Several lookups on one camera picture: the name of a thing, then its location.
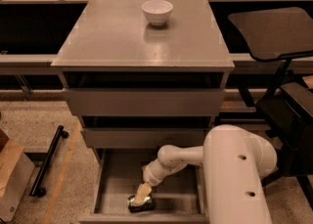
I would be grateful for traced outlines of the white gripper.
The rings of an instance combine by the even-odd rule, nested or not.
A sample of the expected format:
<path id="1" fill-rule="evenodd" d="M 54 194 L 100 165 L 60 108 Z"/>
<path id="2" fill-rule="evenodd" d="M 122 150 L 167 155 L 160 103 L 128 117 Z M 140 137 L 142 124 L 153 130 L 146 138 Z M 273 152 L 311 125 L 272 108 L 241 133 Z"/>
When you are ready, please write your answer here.
<path id="1" fill-rule="evenodd" d="M 151 161 L 148 165 L 144 166 L 143 181 L 145 183 L 139 185 L 133 205 L 141 205 L 152 191 L 152 187 L 156 187 L 160 184 L 166 176 L 171 174 L 171 172 L 172 169 L 162 165 L 158 159 Z"/>

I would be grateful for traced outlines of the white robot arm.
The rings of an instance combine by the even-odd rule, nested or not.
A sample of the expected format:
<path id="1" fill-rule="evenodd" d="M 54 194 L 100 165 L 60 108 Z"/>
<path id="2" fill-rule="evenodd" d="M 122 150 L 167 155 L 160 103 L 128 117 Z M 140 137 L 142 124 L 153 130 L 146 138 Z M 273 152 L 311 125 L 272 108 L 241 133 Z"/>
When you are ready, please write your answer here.
<path id="1" fill-rule="evenodd" d="M 161 147 L 143 168 L 129 208 L 146 207 L 152 188 L 189 164 L 203 168 L 209 224 L 272 224 L 261 180 L 274 171 L 276 151 L 264 138 L 228 124 L 212 128 L 201 146 Z"/>

